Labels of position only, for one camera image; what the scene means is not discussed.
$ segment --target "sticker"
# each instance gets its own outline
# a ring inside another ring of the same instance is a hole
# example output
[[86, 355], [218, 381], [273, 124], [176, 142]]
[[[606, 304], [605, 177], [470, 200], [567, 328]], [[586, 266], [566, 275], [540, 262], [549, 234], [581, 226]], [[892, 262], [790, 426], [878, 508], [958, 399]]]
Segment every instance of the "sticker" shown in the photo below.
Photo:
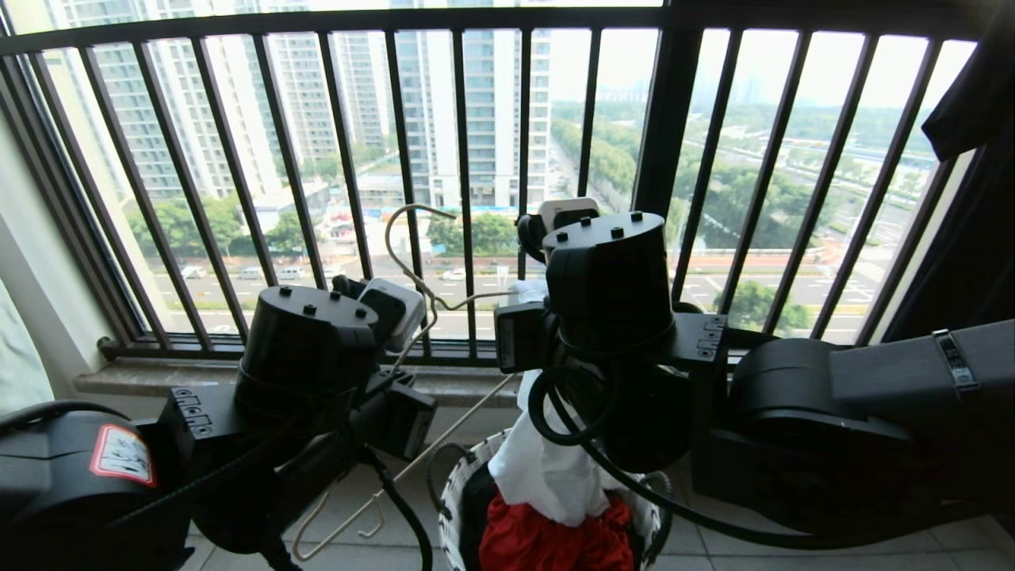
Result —
[[99, 429], [89, 470], [95, 476], [123, 478], [155, 487], [148, 447], [136, 434], [117, 425], [103, 425]]

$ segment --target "white wall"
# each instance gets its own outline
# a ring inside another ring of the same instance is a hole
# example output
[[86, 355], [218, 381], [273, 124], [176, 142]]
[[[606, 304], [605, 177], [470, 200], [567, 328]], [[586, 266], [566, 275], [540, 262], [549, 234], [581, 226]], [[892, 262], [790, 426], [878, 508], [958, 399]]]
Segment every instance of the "white wall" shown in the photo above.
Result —
[[0, 280], [24, 320], [57, 398], [96, 371], [113, 333], [64, 244], [9, 125], [0, 120]]

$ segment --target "black railing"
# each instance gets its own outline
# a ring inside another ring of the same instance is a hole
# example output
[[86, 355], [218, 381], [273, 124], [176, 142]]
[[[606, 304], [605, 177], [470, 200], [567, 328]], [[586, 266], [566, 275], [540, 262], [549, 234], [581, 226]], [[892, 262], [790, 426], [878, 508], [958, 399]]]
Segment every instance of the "black railing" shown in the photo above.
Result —
[[[723, 289], [719, 310], [730, 309], [748, 248], [758, 223], [765, 194], [776, 165], [782, 139], [792, 112], [797, 88], [812, 33], [815, 31], [855, 31], [865, 34], [852, 84], [845, 96], [827, 154], [818, 174], [817, 184], [804, 213], [794, 247], [775, 294], [763, 329], [775, 330], [790, 289], [800, 268], [811, 233], [822, 209], [838, 159], [856, 115], [867, 73], [871, 67], [878, 38], [883, 34], [908, 34], [930, 39], [924, 60], [909, 98], [897, 124], [887, 156], [874, 184], [870, 197], [849, 244], [844, 259], [831, 285], [831, 291], [817, 318], [811, 336], [820, 338], [828, 326], [838, 300], [845, 289], [861, 247], [874, 224], [875, 216], [885, 198], [895, 167], [899, 162], [907, 137], [913, 127], [917, 112], [934, 69], [942, 42], [950, 39], [973, 39], [980, 24], [989, 16], [990, 6], [970, 6], [944, 0], [936, 2], [851, 2], [812, 3], [803, 0], [774, 0], [763, 5], [729, 0], [693, 0], [674, 2], [659, 8], [477, 8], [445, 10], [378, 10], [357, 12], [288, 12], [272, 14], [244, 14], [203, 18], [156, 20], [137, 23], [120, 23], [93, 27], [63, 29], [25, 35], [0, 38], [0, 57], [3, 59], [3, 81], [0, 81], [0, 98], [4, 114], [11, 123], [15, 137], [29, 158], [29, 167], [40, 183], [54, 215], [59, 218], [65, 238], [75, 248], [92, 292], [99, 299], [110, 316], [118, 339], [108, 341], [104, 349], [110, 357], [200, 357], [235, 359], [243, 351], [248, 326], [219, 246], [216, 244], [208, 217], [204, 211], [192, 173], [185, 159], [181, 141], [174, 127], [157, 74], [153, 70], [148, 43], [157, 40], [184, 40], [189, 43], [196, 58], [204, 94], [214, 121], [214, 128], [222, 145], [225, 162], [235, 187], [243, 217], [250, 230], [254, 252], [257, 255], [264, 279], [269, 285], [277, 283], [270, 248], [261, 230], [255, 211], [251, 189], [245, 177], [236, 143], [232, 139], [222, 95], [209, 57], [207, 40], [219, 35], [249, 35], [254, 43], [261, 80], [267, 93], [271, 121], [277, 135], [280, 154], [292, 192], [293, 204], [301, 234], [313, 269], [314, 281], [319, 288], [327, 288], [327, 275], [318, 251], [307, 197], [303, 193], [296, 154], [283, 111], [279, 77], [268, 53], [268, 34], [284, 32], [315, 32], [323, 58], [325, 81], [331, 115], [334, 120], [336, 142], [341, 155], [356, 245], [364, 277], [374, 275], [367, 249], [366, 230], [362, 204], [357, 188], [347, 125], [343, 116], [339, 93], [340, 78], [336, 73], [330, 38], [332, 32], [375, 30], [385, 34], [387, 61], [395, 117], [395, 131], [400, 155], [401, 183], [405, 203], [414, 202], [413, 172], [407, 142], [405, 112], [402, 99], [402, 82], [399, 58], [396, 53], [396, 31], [442, 29], [450, 30], [453, 45], [453, 75], [455, 79], [455, 104], [457, 111], [459, 179], [463, 220], [465, 259], [465, 285], [468, 295], [475, 293], [475, 268], [473, 267], [471, 190], [469, 177], [469, 143], [466, 128], [466, 87], [463, 55], [463, 33], [466, 29], [516, 29], [522, 34], [521, 49], [521, 102], [520, 102], [520, 155], [519, 155], [519, 213], [524, 213], [528, 201], [529, 180], [529, 121], [532, 35], [536, 28], [587, 28], [592, 40], [589, 74], [586, 88], [583, 136], [579, 161], [577, 194], [584, 196], [589, 183], [589, 164], [592, 148], [592, 124], [595, 115], [596, 85], [599, 55], [604, 29], [652, 28], [661, 31], [656, 55], [656, 76], [651, 89], [646, 117], [653, 124], [647, 126], [644, 144], [638, 156], [638, 177], [631, 204], [634, 207], [667, 214], [674, 183], [675, 161], [687, 119], [690, 89], [693, 86], [694, 62], [705, 28], [730, 29], [725, 62], [719, 78], [712, 119], [703, 144], [703, 154], [696, 174], [696, 184], [688, 208], [681, 240], [680, 253], [674, 275], [673, 297], [679, 299], [685, 275], [689, 269], [691, 251], [700, 223], [708, 182], [720, 132], [729, 103], [733, 78], [743, 30], [746, 28], [783, 28], [800, 30], [796, 51], [787, 75], [783, 96], [775, 113], [767, 148], [760, 172], [754, 186], [748, 214], [740, 228], [739, 243], [733, 258], [726, 287]], [[235, 323], [239, 337], [209, 335], [202, 323], [194, 298], [188, 292], [184, 275], [170, 247], [170, 241], [156, 215], [151, 198], [145, 189], [138, 166], [128, 146], [123, 125], [117, 118], [113, 99], [104, 80], [96, 57], [96, 48], [111, 44], [129, 44], [133, 47], [137, 65], [144, 79], [147, 93], [155, 112], [174, 169], [180, 180], [183, 196], [193, 215], [205, 254], [215, 271], [225, 297], [229, 315]], [[117, 158], [124, 168], [130, 190], [136, 200], [147, 229], [151, 233], [161, 264], [168, 274], [173, 289], [180, 300], [193, 334], [170, 334], [160, 323], [149, 292], [133, 267], [128, 248], [119, 236], [112, 217], [100, 196], [91, 167], [85, 159], [80, 143], [75, 137], [66, 110], [60, 102], [52, 73], [44, 54], [59, 49], [76, 50], [83, 62], [90, 89], [95, 96], [101, 121], [112, 138]], [[871, 339], [872, 329], [885, 312], [885, 308], [898, 287], [904, 263], [913, 254], [916, 243], [927, 227], [934, 206], [954, 167], [949, 161], [938, 168], [918, 211], [912, 229], [899, 248], [901, 258], [889, 272], [878, 299], [875, 301], [860, 343]], [[422, 276], [420, 238], [416, 216], [408, 213], [411, 262], [416, 275]], [[518, 257], [518, 276], [526, 275], [526, 259]], [[137, 301], [140, 315], [131, 310], [130, 298]], [[468, 340], [424, 340], [420, 351], [410, 363], [445, 363], [476, 365], [491, 362], [492, 343], [476, 336], [476, 306], [468, 306]]]

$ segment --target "car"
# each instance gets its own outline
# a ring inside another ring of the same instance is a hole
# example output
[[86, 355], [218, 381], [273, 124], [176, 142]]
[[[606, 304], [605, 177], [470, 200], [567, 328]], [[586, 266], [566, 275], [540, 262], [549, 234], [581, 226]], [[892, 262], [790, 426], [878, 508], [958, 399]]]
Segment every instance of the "car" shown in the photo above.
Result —
[[198, 279], [208, 275], [208, 272], [201, 266], [188, 265], [180, 270], [180, 275], [184, 276], [184, 279]]
[[300, 279], [303, 276], [303, 268], [298, 266], [283, 267], [278, 270], [279, 279]]
[[256, 265], [245, 267], [243, 271], [240, 272], [240, 279], [262, 279], [263, 277], [264, 273], [261, 271], [261, 268]]
[[449, 281], [461, 281], [465, 279], [465, 269], [456, 267], [455, 269], [449, 269], [448, 271], [441, 274], [441, 279], [446, 279]]

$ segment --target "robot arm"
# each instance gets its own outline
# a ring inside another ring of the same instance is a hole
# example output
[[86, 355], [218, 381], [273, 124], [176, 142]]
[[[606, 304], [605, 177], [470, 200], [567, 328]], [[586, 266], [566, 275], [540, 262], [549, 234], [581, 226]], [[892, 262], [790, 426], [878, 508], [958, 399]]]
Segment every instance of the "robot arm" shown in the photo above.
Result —
[[[642, 495], [791, 549], [1015, 506], [1015, 322], [861, 349], [732, 330], [726, 316], [672, 312], [662, 229], [641, 212], [555, 227], [541, 244], [545, 303], [496, 311], [501, 369], [543, 369], [529, 411], [544, 437], [586, 447], [621, 481], [620, 471], [690, 452], [698, 493], [807, 536], [742, 529]], [[749, 353], [731, 379], [734, 349]], [[570, 434], [547, 426], [547, 397], [561, 417], [562, 401], [578, 413]]]

